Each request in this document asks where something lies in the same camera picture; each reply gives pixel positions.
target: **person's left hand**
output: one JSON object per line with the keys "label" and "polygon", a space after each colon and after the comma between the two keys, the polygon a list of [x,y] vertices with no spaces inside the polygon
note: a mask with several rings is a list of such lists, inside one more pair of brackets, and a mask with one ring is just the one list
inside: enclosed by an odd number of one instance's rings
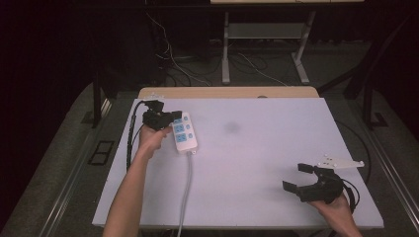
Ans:
{"label": "person's left hand", "polygon": [[147,125],[141,128],[139,133],[139,146],[155,151],[161,147],[161,141],[168,133],[172,131],[172,127],[168,126],[162,130],[154,130]]}

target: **table leg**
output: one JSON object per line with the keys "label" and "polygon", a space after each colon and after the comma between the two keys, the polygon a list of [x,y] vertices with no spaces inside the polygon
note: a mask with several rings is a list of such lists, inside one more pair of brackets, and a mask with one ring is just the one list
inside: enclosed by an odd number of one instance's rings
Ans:
{"label": "table leg", "polygon": [[301,41],[299,43],[299,48],[296,52],[292,53],[293,63],[295,64],[296,71],[298,73],[299,79],[301,80],[302,84],[308,84],[309,80],[307,74],[305,73],[305,69],[302,66],[301,57],[302,52],[304,51],[305,45],[308,41],[308,36],[310,35],[311,26],[314,21],[315,11],[310,12],[307,22],[305,24],[304,30],[302,32]]}
{"label": "table leg", "polygon": [[228,67],[228,12],[225,12],[225,21],[224,21],[224,41],[222,49],[222,84],[230,84],[230,70]]}

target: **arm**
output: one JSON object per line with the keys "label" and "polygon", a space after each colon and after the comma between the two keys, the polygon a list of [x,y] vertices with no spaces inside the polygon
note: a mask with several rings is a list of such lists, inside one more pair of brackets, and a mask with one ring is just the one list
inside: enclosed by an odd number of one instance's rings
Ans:
{"label": "arm", "polygon": [[108,213],[104,237],[137,236],[148,160],[160,148],[161,141],[171,130],[171,127],[159,131],[146,125],[142,127],[138,150]]}
{"label": "arm", "polygon": [[318,209],[327,223],[343,237],[360,237],[360,230],[355,224],[351,209],[345,196],[341,194],[332,203],[326,204],[322,200],[312,201],[310,204]]}

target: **wooden table edge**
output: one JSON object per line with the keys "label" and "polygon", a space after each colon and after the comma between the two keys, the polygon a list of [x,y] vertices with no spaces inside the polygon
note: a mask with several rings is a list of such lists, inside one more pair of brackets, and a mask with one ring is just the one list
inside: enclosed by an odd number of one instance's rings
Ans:
{"label": "wooden table edge", "polygon": [[319,98],[315,88],[298,87],[145,87],[138,97],[182,98]]}

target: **white tabletop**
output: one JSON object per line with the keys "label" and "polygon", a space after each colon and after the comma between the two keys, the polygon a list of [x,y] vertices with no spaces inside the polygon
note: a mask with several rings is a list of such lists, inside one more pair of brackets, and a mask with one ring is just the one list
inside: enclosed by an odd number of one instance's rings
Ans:
{"label": "white tabletop", "polygon": [[[193,156],[185,228],[326,226],[317,210],[301,203],[296,195],[282,187],[282,181],[298,186],[317,181],[315,175],[299,172],[298,163],[315,165],[325,154],[352,159],[323,99],[166,99],[163,102],[165,112],[190,113],[199,143]],[[144,111],[144,106],[138,108],[136,127],[140,126]],[[126,173],[128,125],[129,120],[93,219],[95,225],[105,224]],[[177,227],[187,173],[186,156],[179,155],[173,137],[167,137],[148,165],[140,221],[143,227]],[[360,191],[361,201],[354,213],[357,225],[383,227],[358,170],[336,173]]]}

